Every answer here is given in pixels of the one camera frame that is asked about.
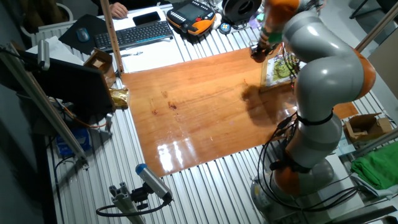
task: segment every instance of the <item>black keyboard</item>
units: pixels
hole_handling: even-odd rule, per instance
[[[162,21],[145,27],[132,27],[118,30],[116,31],[116,36],[118,37],[119,48],[123,50],[132,45],[172,37],[173,32],[167,22]],[[113,51],[108,33],[95,35],[95,44],[97,48],[102,51]]]

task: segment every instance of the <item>person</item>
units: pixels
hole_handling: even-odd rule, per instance
[[[98,6],[98,15],[103,15],[101,1],[91,1]],[[160,4],[168,4],[167,1],[161,0],[109,0],[109,7],[111,8],[112,17],[123,19],[127,17],[129,10],[156,6],[158,2]]]

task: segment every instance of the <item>wooden tabletop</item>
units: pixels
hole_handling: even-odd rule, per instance
[[[242,49],[122,74],[146,164],[163,176],[265,143],[295,97],[290,86],[259,94],[261,67]]]

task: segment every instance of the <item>small cardboard box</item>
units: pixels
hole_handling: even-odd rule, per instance
[[[112,66],[112,56],[110,54],[94,49],[94,53],[83,66],[100,70],[108,88],[111,88],[116,81],[116,75]]]
[[[353,116],[343,125],[344,132],[352,143],[365,143],[392,130],[388,118],[376,116],[381,113]]]

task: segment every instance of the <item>smartphone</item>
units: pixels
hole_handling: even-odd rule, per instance
[[[132,20],[134,21],[136,26],[141,26],[143,24],[160,21],[160,17],[157,12],[150,12],[148,14],[133,17]]]

